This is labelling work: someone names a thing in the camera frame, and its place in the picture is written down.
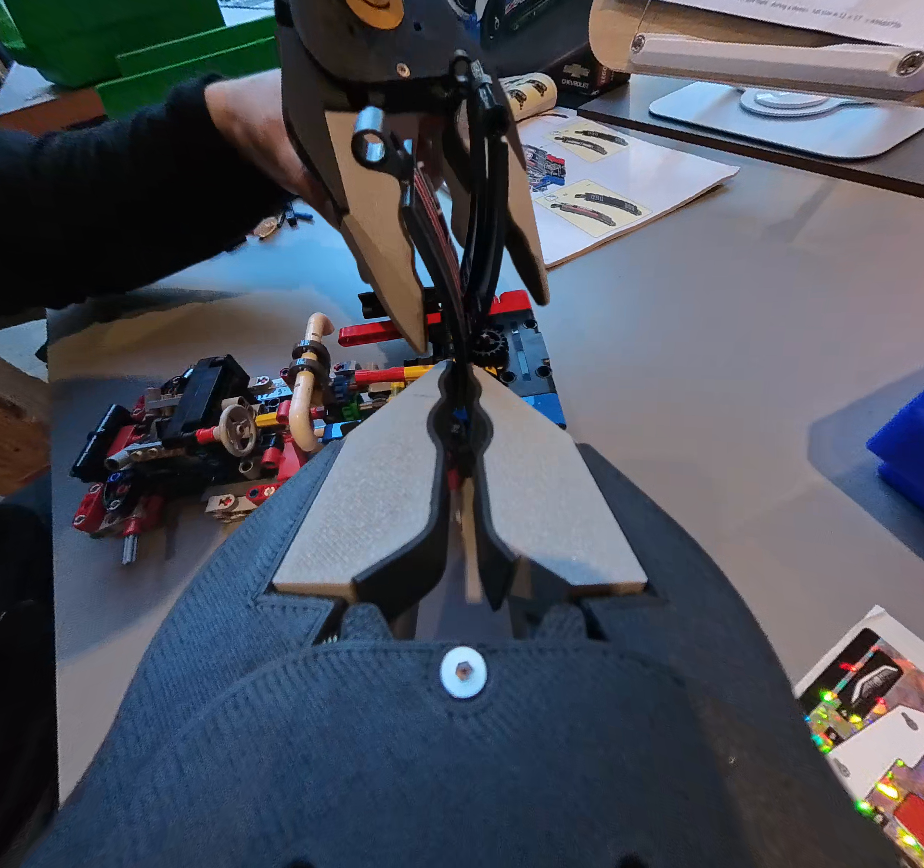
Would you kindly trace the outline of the plain black curved panel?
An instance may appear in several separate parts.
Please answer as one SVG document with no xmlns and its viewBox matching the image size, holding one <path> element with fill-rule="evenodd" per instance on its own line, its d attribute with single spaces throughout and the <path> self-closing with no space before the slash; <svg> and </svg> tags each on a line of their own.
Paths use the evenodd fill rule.
<svg viewBox="0 0 924 868">
<path fill-rule="evenodd" d="M 466 79 L 470 192 L 468 233 L 461 266 L 463 321 L 456 360 L 471 360 L 472 346 L 483 330 L 499 278 L 504 249 L 509 188 L 509 106 L 494 94 L 493 82 L 480 62 L 471 62 Z"/>
</svg>

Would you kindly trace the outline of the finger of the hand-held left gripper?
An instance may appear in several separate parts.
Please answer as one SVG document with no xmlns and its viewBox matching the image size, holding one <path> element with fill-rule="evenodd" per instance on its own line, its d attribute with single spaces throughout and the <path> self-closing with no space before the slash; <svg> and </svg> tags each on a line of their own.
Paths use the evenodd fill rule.
<svg viewBox="0 0 924 868">
<path fill-rule="evenodd" d="M 366 169 L 353 156 L 357 112 L 325 113 L 346 193 L 341 234 L 389 320 L 417 354 L 428 347 L 422 283 L 413 244 L 400 218 L 401 188 L 392 175 Z"/>
<path fill-rule="evenodd" d="M 505 135 L 508 149 L 509 186 L 504 246 L 521 281 L 539 306 L 550 301 L 547 271 L 543 260 L 532 196 L 526 173 L 526 158 L 514 123 Z M 466 112 L 456 112 L 452 130 L 443 139 L 444 180 L 452 199 L 450 226 L 456 241 L 467 238 L 470 207 L 471 165 Z"/>
</svg>

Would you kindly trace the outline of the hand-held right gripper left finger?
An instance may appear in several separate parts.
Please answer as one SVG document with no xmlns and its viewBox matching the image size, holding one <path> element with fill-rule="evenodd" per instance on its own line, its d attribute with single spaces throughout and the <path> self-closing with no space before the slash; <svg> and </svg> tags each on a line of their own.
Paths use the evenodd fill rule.
<svg viewBox="0 0 924 868">
<path fill-rule="evenodd" d="M 416 606 L 446 567 L 451 497 L 443 435 L 452 417 L 442 362 L 351 431 L 271 584 L 283 594 Z"/>
</svg>

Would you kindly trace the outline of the white paper stand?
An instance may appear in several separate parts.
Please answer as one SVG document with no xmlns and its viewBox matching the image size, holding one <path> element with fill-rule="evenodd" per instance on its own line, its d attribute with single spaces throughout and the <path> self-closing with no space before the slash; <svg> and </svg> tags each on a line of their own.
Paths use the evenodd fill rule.
<svg viewBox="0 0 924 868">
<path fill-rule="evenodd" d="M 836 162 L 865 161 L 922 135 L 922 49 L 860 42 L 748 44 L 637 34 L 633 73 L 693 82 L 649 112 L 717 135 Z"/>
</svg>

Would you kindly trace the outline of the holographic sticker sheet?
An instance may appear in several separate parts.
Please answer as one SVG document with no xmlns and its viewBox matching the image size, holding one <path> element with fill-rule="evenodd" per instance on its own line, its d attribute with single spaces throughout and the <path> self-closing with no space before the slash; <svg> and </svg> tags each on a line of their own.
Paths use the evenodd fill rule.
<svg viewBox="0 0 924 868">
<path fill-rule="evenodd" d="M 873 607 L 794 689 L 855 809 L 923 865 L 923 641 Z"/>
</svg>

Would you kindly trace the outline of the person's left forearm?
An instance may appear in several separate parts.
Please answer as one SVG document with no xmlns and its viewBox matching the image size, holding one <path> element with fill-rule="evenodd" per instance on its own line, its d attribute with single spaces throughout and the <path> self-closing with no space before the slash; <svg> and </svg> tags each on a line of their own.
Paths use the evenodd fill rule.
<svg viewBox="0 0 924 868">
<path fill-rule="evenodd" d="M 2 130 L 1 313 L 125 293 L 241 242 L 294 195 L 217 131 L 204 89 L 82 130 Z"/>
</svg>

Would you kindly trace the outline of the person's black clothing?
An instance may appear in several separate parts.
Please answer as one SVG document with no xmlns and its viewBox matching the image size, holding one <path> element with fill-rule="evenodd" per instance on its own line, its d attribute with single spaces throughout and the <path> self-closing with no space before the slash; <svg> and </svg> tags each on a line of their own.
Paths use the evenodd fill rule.
<svg viewBox="0 0 924 868">
<path fill-rule="evenodd" d="M 1 508 L 1 855 L 29 844 L 58 786 L 52 536 L 36 509 Z"/>
</svg>

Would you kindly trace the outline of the instruction booklet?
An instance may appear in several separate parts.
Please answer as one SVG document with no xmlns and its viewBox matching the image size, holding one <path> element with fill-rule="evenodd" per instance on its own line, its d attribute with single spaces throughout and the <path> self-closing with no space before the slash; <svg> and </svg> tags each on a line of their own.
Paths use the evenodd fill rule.
<svg viewBox="0 0 924 868">
<path fill-rule="evenodd" d="M 739 171 L 581 117 L 558 105 L 547 75 L 505 77 L 502 86 L 548 269 L 676 211 Z"/>
</svg>

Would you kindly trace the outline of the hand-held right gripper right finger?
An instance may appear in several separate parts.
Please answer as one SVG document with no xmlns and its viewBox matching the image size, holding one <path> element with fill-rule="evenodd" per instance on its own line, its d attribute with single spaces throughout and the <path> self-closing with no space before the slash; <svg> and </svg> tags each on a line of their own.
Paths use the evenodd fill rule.
<svg viewBox="0 0 924 868">
<path fill-rule="evenodd" d="M 484 369 L 470 381 L 472 518 L 490 607 L 523 567 L 553 603 L 642 593 L 649 578 L 572 437 Z"/>
</svg>

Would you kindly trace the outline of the toy brick car model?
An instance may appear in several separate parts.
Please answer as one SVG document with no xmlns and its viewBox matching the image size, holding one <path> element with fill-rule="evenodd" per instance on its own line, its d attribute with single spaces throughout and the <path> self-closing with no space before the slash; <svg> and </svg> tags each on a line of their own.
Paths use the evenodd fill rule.
<svg viewBox="0 0 924 868">
<path fill-rule="evenodd" d="M 73 529 L 118 542 L 129 567 L 174 502 L 196 498 L 207 517 L 242 521 L 312 457 L 295 434 L 297 381 L 313 383 L 308 430 L 321 450 L 452 354 L 433 287 L 424 289 L 423 303 L 429 348 L 399 366 L 335 362 L 322 341 L 304 338 L 275 376 L 250 377 L 231 355 L 209 356 L 152 385 L 129 408 L 111 404 L 70 468 L 88 486 Z"/>
</svg>

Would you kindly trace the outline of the blue plastic bin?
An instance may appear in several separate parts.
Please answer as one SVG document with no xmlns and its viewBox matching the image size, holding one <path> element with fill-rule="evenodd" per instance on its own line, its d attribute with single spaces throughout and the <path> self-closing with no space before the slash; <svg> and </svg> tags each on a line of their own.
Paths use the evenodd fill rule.
<svg viewBox="0 0 924 868">
<path fill-rule="evenodd" d="M 923 393 L 908 401 L 866 444 L 879 461 L 877 473 L 923 510 Z"/>
</svg>

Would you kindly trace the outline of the person's left hand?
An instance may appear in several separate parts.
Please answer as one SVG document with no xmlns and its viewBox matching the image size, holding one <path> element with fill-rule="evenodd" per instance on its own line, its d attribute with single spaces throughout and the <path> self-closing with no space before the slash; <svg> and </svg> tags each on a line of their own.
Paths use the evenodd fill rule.
<svg viewBox="0 0 924 868">
<path fill-rule="evenodd" d="M 297 156 L 287 133 L 280 69 L 214 81 L 203 95 L 214 126 L 227 143 L 280 189 L 299 197 L 338 228 L 333 204 Z"/>
</svg>

